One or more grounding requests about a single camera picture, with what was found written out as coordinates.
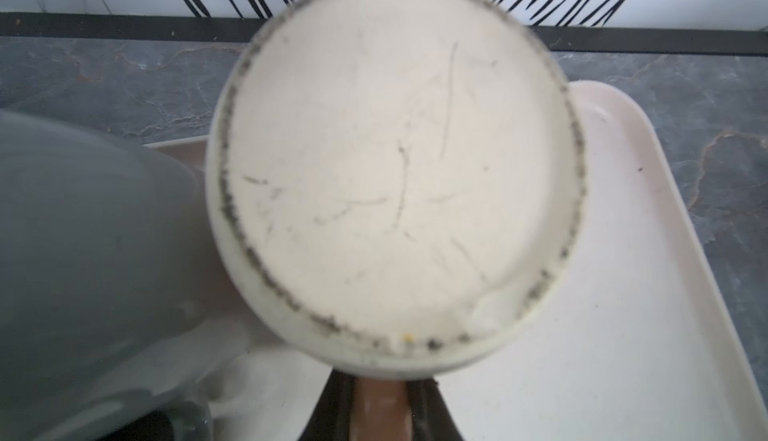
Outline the cream and orange mug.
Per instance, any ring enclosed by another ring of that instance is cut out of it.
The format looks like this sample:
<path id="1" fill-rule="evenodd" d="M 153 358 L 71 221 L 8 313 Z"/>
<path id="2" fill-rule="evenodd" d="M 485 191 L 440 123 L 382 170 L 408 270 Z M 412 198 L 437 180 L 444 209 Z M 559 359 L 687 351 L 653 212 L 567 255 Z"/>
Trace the cream and orange mug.
<path id="1" fill-rule="evenodd" d="M 216 246 L 287 344 L 332 371 L 304 440 L 350 440 L 396 380 L 415 440 L 457 440 L 438 375 L 517 334 L 562 278 L 588 175 L 568 81 L 489 0 L 298 0 L 219 98 Z"/>

